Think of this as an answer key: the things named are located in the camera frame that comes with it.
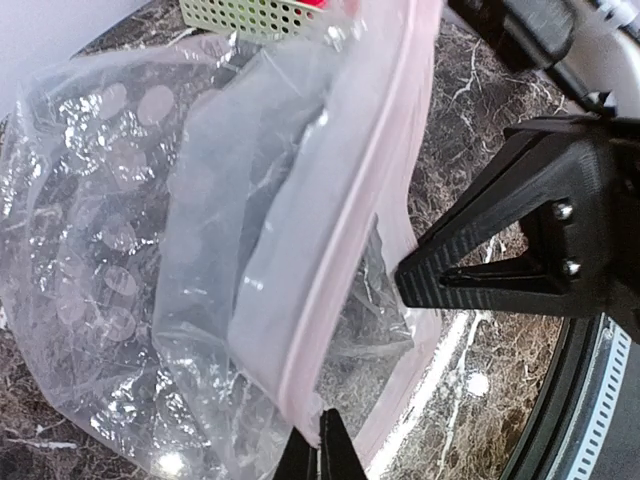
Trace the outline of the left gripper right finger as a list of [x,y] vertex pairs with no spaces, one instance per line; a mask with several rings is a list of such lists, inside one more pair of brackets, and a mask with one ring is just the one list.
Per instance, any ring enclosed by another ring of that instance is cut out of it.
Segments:
[[366,480],[366,474],[337,409],[320,419],[320,479]]

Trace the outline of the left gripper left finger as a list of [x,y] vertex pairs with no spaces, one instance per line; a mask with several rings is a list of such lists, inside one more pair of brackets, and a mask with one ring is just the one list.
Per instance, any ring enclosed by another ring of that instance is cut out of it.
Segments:
[[318,479],[318,451],[297,429],[292,430],[272,479]]

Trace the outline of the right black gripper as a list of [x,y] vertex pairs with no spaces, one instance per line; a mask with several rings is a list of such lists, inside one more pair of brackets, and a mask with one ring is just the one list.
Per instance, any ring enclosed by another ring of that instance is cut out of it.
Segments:
[[[517,257],[461,266],[517,224]],[[605,313],[639,341],[639,122],[541,118],[506,129],[479,176],[402,260],[409,307]]]

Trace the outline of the clear zip top bag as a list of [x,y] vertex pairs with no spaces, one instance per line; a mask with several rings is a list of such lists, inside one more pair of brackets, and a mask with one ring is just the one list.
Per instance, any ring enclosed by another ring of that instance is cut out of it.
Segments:
[[269,479],[335,408],[370,462],[440,321],[392,282],[437,1],[26,77],[1,157],[1,300],[62,415],[167,479]]

